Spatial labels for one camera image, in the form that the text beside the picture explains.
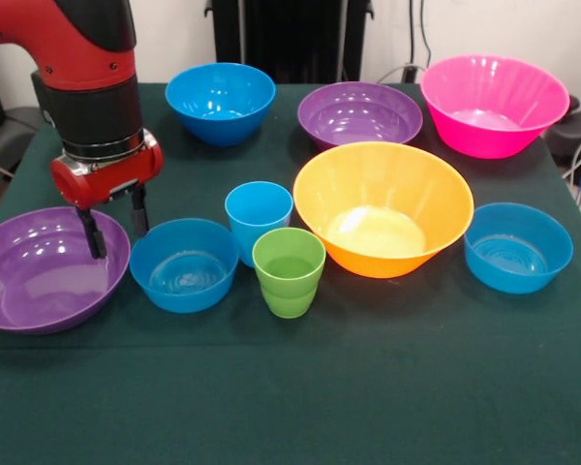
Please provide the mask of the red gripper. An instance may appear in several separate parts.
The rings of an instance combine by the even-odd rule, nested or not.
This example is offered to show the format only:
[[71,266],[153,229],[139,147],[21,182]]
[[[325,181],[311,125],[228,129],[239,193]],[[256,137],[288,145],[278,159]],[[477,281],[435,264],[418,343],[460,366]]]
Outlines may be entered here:
[[127,157],[109,162],[83,162],[66,152],[50,162],[50,174],[66,202],[76,206],[91,257],[107,256],[103,233],[89,208],[115,200],[131,188],[131,221],[136,237],[149,231],[145,205],[145,184],[159,174],[163,166],[161,146],[148,131],[143,132],[143,145]]

